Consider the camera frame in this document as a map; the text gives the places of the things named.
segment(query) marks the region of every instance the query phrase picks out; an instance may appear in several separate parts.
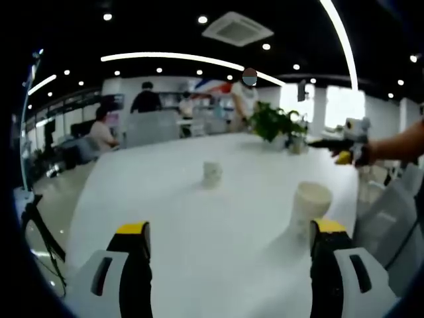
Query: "human hand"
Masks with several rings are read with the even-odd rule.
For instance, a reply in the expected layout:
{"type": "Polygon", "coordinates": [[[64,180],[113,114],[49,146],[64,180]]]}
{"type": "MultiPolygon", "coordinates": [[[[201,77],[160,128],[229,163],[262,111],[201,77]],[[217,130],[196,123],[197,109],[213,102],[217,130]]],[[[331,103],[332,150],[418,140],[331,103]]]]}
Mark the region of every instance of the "human hand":
{"type": "MultiPolygon", "coordinates": [[[[341,155],[342,150],[331,150],[331,157],[337,157],[341,155]]],[[[373,142],[363,144],[360,149],[360,156],[353,162],[353,156],[350,155],[350,164],[354,164],[355,167],[372,166],[376,161],[376,145],[373,142]]],[[[344,158],[338,158],[337,161],[344,161],[344,158]]]]}

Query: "gray chair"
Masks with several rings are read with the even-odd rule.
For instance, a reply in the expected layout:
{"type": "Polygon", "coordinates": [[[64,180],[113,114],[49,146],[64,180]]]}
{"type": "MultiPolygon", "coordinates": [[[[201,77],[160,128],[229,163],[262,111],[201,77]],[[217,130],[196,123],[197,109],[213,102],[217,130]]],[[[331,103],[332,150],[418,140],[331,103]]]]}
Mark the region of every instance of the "gray chair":
{"type": "Polygon", "coordinates": [[[190,133],[192,137],[200,137],[206,135],[206,110],[201,107],[193,108],[193,121],[190,125],[190,133]]]}
{"type": "Polygon", "coordinates": [[[423,183],[424,170],[416,166],[415,164],[409,163],[401,175],[401,182],[405,189],[412,195],[416,195],[423,183]]]}
{"type": "MultiPolygon", "coordinates": [[[[354,243],[364,247],[382,266],[386,266],[416,220],[417,210],[410,190],[401,180],[394,180],[369,210],[358,216],[354,243]]],[[[423,260],[424,239],[418,226],[388,268],[389,285],[397,296],[404,294],[423,260]]]]}
{"type": "Polygon", "coordinates": [[[179,139],[177,120],[177,112],[171,110],[130,114],[124,141],[126,148],[179,139]]]}

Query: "dark shirt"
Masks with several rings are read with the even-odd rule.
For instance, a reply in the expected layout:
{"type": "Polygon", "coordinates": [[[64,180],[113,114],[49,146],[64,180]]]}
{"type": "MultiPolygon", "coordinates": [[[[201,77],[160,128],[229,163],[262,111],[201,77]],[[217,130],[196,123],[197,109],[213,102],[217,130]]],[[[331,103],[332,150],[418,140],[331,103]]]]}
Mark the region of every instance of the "dark shirt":
{"type": "Polygon", "coordinates": [[[153,91],[142,91],[135,97],[131,113],[138,111],[139,113],[147,113],[149,111],[159,111],[162,109],[159,94],[153,91]]]}

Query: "paper cup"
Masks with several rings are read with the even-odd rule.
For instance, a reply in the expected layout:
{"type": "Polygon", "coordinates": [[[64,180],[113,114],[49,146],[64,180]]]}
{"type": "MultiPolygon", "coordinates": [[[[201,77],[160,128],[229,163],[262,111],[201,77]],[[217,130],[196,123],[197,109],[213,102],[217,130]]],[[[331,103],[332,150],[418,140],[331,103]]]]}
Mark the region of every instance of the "paper cup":
{"type": "Polygon", "coordinates": [[[291,211],[290,229],[309,239],[310,221],[321,218],[330,208],[331,191],[315,182],[301,182],[296,189],[291,211]]]}
{"type": "Polygon", "coordinates": [[[223,170],[218,162],[203,163],[203,185],[205,187],[216,187],[220,181],[223,170]]]}

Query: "human arm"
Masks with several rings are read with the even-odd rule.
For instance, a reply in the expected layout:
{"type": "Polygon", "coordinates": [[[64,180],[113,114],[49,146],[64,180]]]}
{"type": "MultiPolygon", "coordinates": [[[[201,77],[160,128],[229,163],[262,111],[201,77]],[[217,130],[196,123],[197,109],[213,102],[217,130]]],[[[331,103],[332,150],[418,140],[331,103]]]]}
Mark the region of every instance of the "human arm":
{"type": "Polygon", "coordinates": [[[424,154],[424,121],[411,125],[405,131],[368,144],[370,162],[376,160],[414,160],[424,154]]]}
{"type": "Polygon", "coordinates": [[[259,101],[256,101],[253,107],[254,113],[257,113],[259,111],[259,101]]]}
{"type": "Polygon", "coordinates": [[[100,138],[104,143],[108,144],[112,148],[119,145],[119,141],[113,138],[109,127],[106,125],[104,125],[101,129],[100,138]]]}
{"type": "Polygon", "coordinates": [[[134,98],[134,101],[132,102],[130,113],[134,113],[134,111],[138,110],[138,95],[134,98]]]}

